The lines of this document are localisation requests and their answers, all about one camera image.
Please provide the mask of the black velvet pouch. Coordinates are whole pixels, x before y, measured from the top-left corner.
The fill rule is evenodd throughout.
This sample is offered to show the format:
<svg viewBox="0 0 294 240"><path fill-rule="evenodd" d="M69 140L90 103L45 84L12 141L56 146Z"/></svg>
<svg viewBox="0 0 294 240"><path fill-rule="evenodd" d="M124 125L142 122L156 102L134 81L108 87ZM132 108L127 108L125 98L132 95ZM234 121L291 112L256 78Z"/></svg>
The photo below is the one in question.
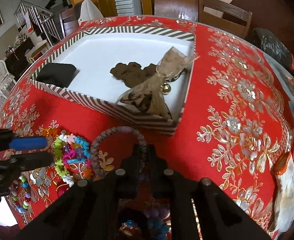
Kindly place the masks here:
<svg viewBox="0 0 294 240"><path fill-rule="evenodd" d="M36 80L38 82L67 88L76 72L76 67L66 63L48 63L39 72Z"/></svg>

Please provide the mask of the leopard print bow clip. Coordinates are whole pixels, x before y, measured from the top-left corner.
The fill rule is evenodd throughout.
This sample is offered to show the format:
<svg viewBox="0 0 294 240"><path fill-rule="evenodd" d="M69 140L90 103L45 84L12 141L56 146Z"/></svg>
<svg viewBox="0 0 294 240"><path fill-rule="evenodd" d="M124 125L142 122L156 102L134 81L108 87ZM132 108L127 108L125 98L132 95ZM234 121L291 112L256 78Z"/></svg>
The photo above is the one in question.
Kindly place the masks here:
<svg viewBox="0 0 294 240"><path fill-rule="evenodd" d="M197 58L195 55L186 56L175 47L171 47L156 65L155 74L124 92L117 102L133 105L142 113L172 119L164 100L164 85L177 80L187 69L187 65Z"/></svg>

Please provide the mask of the brown flower scrunchie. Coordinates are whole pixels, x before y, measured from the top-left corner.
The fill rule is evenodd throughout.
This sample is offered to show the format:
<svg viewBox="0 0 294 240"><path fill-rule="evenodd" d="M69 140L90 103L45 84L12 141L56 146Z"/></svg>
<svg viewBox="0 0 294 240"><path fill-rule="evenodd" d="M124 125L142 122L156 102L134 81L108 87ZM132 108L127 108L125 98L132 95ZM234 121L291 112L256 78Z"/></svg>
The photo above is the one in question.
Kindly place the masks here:
<svg viewBox="0 0 294 240"><path fill-rule="evenodd" d="M133 88L152 77L156 73L156 65L151 63L142 69L136 62L118 63L110 70L110 73L117 80L122 80L126 87Z"/></svg>

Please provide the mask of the red satin bow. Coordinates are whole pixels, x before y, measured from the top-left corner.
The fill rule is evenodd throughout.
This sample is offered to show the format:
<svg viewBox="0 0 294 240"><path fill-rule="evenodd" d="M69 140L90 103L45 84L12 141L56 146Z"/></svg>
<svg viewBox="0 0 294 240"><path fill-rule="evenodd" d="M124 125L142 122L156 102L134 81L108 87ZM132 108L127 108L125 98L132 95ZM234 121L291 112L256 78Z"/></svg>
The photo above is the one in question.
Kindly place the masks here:
<svg viewBox="0 0 294 240"><path fill-rule="evenodd" d="M69 188L67 183L59 183L56 187L57 196L61 197Z"/></svg>

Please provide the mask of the white ornate chair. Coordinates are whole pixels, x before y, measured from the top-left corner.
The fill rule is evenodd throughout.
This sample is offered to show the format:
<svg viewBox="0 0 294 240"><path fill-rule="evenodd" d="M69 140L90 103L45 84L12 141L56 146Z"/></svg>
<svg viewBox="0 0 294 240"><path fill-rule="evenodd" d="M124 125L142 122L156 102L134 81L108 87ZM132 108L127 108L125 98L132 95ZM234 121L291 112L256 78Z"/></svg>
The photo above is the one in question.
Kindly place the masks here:
<svg viewBox="0 0 294 240"><path fill-rule="evenodd" d="M5 99L8 98L15 84L14 75L7 70L5 61L0 60L0 94Z"/></svg>

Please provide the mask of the red floral tablecloth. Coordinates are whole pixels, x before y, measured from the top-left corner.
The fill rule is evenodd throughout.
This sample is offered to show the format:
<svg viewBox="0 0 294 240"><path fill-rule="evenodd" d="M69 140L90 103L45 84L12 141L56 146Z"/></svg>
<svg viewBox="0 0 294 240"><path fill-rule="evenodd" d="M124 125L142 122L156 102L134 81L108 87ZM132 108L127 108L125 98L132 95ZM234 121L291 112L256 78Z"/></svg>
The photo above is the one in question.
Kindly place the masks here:
<svg viewBox="0 0 294 240"><path fill-rule="evenodd" d="M272 239L273 198L276 180L273 165L291 146L293 119L289 98L263 53L246 42L201 24L151 16L108 17L86 27L168 27L195 34L191 85L182 121L173 136L138 128L147 143L169 166L190 179L211 178ZM90 142L108 128L131 125L36 88L31 70L18 82L0 109L0 128L11 128L19 136L76 133ZM99 165L111 172L129 154L134 137L115 134L99 148ZM62 179L54 167L31 172L36 200L22 218L23 228L58 196Z"/></svg>

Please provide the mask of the small white side table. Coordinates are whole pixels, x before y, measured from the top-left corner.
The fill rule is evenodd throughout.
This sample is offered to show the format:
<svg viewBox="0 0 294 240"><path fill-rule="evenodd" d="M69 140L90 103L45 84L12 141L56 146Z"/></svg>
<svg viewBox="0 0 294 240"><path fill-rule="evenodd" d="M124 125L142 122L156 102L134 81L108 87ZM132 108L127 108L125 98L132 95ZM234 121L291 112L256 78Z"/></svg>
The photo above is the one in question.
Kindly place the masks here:
<svg viewBox="0 0 294 240"><path fill-rule="evenodd" d="M31 50L26 51L25 57L29 64L34 63L39 59L39 57L43 56L49 49L50 45L47 40L43 40L38 42Z"/></svg>

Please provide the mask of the metal stair railing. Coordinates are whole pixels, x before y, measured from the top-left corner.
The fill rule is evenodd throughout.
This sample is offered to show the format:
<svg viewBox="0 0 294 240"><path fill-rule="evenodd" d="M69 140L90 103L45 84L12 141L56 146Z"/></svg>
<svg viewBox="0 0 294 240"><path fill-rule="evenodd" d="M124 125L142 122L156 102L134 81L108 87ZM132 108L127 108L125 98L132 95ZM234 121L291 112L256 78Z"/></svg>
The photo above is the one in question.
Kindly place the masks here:
<svg viewBox="0 0 294 240"><path fill-rule="evenodd" d="M27 27L27 22L29 22L35 35L47 40L50 46L62 39L54 22L54 13L44 7L20 1L14 15L20 28Z"/></svg>

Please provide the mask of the striped white tray box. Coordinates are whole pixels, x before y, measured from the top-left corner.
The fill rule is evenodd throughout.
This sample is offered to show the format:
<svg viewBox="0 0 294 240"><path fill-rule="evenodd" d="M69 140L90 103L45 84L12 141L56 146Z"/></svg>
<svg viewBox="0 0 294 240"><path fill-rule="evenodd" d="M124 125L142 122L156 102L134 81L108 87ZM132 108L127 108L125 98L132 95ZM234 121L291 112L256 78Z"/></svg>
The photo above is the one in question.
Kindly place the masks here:
<svg viewBox="0 0 294 240"><path fill-rule="evenodd" d="M173 135L187 101L195 35L145 26L91 27L65 38L30 76L45 92Z"/></svg>

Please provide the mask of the white jacket on chair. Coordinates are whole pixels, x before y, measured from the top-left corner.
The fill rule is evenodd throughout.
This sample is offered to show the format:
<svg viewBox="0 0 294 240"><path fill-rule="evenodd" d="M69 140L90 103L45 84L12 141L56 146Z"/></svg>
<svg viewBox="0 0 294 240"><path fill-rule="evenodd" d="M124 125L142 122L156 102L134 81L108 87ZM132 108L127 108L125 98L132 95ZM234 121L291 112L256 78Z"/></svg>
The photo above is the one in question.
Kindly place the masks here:
<svg viewBox="0 0 294 240"><path fill-rule="evenodd" d="M78 18L79 26L81 26L82 23L85 23L87 21L97 20L103 17L103 14L91 0L84 0L81 3L80 15Z"/></svg>

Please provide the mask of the black plastic bag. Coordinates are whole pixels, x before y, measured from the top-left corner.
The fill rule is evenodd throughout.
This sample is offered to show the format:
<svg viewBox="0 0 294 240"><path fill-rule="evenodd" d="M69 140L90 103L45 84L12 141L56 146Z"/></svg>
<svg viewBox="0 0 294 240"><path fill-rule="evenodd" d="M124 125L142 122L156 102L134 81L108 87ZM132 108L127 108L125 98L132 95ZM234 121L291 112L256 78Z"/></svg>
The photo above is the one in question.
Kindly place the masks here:
<svg viewBox="0 0 294 240"><path fill-rule="evenodd" d="M253 29L253 42L256 47L281 64L292 76L294 75L294 55L271 31L263 28Z"/></svg>

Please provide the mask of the wooden chair behind table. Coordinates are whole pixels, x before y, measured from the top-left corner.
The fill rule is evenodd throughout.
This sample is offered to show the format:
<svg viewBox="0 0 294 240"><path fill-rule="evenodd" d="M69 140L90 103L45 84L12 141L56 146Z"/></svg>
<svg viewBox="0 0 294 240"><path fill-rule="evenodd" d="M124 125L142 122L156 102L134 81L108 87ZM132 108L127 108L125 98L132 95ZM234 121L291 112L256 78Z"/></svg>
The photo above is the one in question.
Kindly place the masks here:
<svg viewBox="0 0 294 240"><path fill-rule="evenodd" d="M245 22L245 25L241 25L236 22L232 22L226 20L224 18L220 18L218 16L212 15L206 11L204 8L213 9L223 14L227 14L228 16L232 16L237 18L238 20ZM198 21L200 23L210 25L212 27L219 28L221 30L227 31L232 33L240 38L245 39L248 35L251 19L252 19L252 12L246 11L242 8L239 8L235 5L230 3L226 3L220 0L199 0L199 16Z"/></svg>

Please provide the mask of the round dark wooden tabletop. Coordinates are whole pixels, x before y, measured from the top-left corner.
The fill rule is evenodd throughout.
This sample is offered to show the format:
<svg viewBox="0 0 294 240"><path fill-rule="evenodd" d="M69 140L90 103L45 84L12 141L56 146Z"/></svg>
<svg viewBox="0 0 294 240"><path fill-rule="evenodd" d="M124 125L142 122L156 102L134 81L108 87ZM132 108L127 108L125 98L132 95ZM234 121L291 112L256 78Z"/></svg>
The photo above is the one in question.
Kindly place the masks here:
<svg viewBox="0 0 294 240"><path fill-rule="evenodd" d="M267 29L294 55L294 14L284 0L232 0L231 4L253 14L245 40L253 43L253 29Z"/></svg>

